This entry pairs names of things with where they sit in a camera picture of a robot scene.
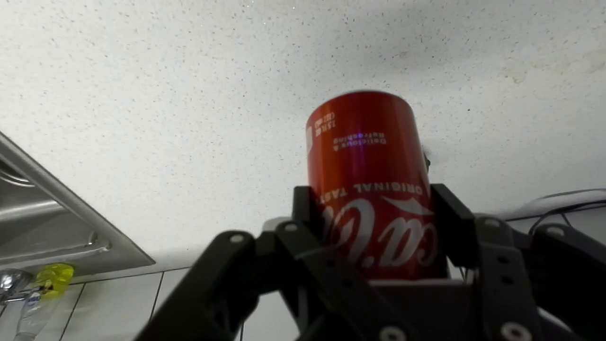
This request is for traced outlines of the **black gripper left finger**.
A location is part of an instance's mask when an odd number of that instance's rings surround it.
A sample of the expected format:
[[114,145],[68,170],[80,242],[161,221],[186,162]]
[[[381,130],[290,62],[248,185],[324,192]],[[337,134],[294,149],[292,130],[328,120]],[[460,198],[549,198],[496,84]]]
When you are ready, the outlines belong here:
[[275,228],[216,234],[135,341],[235,341],[273,291],[290,306],[298,341],[405,341],[402,316],[322,230],[313,189],[296,187],[292,215]]

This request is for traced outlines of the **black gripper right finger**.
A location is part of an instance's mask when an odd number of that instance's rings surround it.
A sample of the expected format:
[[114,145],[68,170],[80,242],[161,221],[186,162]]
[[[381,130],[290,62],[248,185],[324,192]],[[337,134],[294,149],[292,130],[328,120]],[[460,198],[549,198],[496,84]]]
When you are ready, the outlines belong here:
[[440,244],[474,272],[485,341],[606,341],[606,246],[565,223],[529,232],[432,183]]

